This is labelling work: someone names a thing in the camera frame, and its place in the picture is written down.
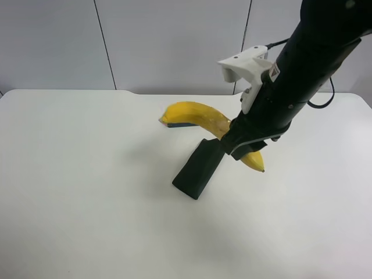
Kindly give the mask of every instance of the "black cable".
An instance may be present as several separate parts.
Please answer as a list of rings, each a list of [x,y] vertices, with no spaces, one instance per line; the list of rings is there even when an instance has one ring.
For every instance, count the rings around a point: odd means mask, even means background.
[[[330,77],[330,82],[331,82],[331,86],[332,86],[332,97],[331,97],[331,99],[329,99],[328,102],[326,102],[323,105],[315,105],[314,103],[311,103],[310,101],[308,101],[307,104],[309,106],[311,106],[314,109],[324,109],[327,106],[329,106],[329,104],[333,101],[333,98],[335,98],[335,85],[333,84],[332,77]]]
[[[285,39],[285,40],[282,40],[282,41],[279,41],[279,42],[273,42],[271,44],[268,44],[266,45],[267,47],[267,50],[269,50],[270,48],[273,48],[273,47],[276,47],[278,45],[282,45],[282,44],[286,44],[287,42],[289,41],[289,38],[288,39]],[[332,80],[332,77],[330,77],[330,82],[331,82],[331,86],[332,86],[332,97],[331,99],[328,100],[328,102],[326,102],[325,104],[323,105],[315,105],[314,103],[311,103],[310,101],[307,102],[307,104],[309,106],[311,106],[312,108],[314,109],[324,109],[326,108],[327,106],[330,105],[330,103],[333,101],[333,99],[335,98],[335,86],[333,84],[333,80]]]
[[[288,41],[289,41],[289,38],[285,39],[285,40],[282,40],[282,41],[279,41],[279,42],[273,42],[273,43],[268,44],[266,46],[267,46],[267,49],[269,50],[270,48],[276,47],[278,45],[286,44]]]

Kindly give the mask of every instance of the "white table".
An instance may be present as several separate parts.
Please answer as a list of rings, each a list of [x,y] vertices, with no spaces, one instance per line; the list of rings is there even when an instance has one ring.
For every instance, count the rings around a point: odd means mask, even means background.
[[[318,94],[314,102],[329,98]],[[0,100],[0,278],[372,278],[372,110],[337,94],[198,201],[171,181],[203,138],[166,106],[239,96],[15,90]]]

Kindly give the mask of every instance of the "banana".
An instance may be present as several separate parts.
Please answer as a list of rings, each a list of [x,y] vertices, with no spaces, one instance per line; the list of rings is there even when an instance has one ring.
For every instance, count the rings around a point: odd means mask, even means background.
[[[178,102],[170,105],[159,121],[163,124],[192,123],[199,125],[219,140],[230,129],[231,123],[230,119],[217,109],[196,102]],[[241,161],[251,169],[264,172],[263,159],[259,151],[245,155]]]

